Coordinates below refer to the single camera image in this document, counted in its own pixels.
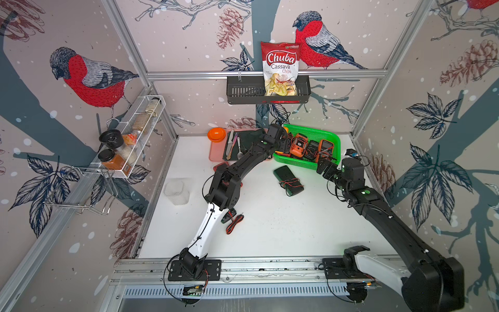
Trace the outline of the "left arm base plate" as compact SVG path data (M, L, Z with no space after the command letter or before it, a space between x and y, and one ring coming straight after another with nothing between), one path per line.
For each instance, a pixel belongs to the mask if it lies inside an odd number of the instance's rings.
M170 264L166 275L169 282L219 281L221 266L222 261L219 259L205 260L200 276L194 278L182 267L179 260L174 260Z

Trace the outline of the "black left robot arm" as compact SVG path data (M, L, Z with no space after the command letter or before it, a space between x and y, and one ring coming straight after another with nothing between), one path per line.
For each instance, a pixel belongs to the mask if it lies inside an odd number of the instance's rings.
M206 276L204 262L212 231L239 201L240 185L245 176L279 148L285 134L283 126L272 124L241 159L230 166L223 164L216 169L209 192L203 197L207 202L206 216L191 244L178 255L179 263L188 277L197 280Z

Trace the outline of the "black multimeter red leads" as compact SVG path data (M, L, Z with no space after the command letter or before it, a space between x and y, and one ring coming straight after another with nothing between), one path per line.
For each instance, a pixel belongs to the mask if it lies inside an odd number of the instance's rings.
M305 153L303 158L306 161L315 163L317 162L318 151L319 151L319 143L317 141L310 140L305 148Z

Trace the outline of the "orange clamp multimeter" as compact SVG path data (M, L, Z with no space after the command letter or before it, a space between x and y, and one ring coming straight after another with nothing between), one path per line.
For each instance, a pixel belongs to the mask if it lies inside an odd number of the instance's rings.
M301 159L305 155L308 142L305 135L297 133L291 141L290 154Z

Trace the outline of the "green-edged black multimeter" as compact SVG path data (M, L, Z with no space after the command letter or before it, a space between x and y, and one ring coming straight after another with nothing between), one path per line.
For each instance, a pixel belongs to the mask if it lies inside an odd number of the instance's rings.
M233 221L233 219L236 217L237 212L234 209L230 209L221 219L221 223L225 224L229 221Z

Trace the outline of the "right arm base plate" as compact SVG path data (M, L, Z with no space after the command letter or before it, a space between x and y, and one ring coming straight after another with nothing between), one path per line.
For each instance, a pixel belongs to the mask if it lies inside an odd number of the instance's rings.
M367 280L375 281L376 279L369 274L361 272L356 264L345 264L342 257L330 257L322 259L322 268L326 273L327 279L338 280Z

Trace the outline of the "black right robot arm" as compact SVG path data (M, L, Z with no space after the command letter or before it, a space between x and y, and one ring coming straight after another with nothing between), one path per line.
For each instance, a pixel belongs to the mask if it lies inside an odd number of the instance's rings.
M344 201L369 221L394 248L403 265L387 261L368 250L353 255L356 269L396 291L412 311L457 311L465 305L463 266L443 257L398 218L382 195L366 186L359 155L337 166L318 161L317 173L335 184Z

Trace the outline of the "red taped multimeter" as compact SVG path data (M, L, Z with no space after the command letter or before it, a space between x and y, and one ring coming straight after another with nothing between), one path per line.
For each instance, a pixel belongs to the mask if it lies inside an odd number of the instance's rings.
M228 168L230 167L230 164L226 161L217 164L216 166L213 167L214 173L215 174L223 174Z

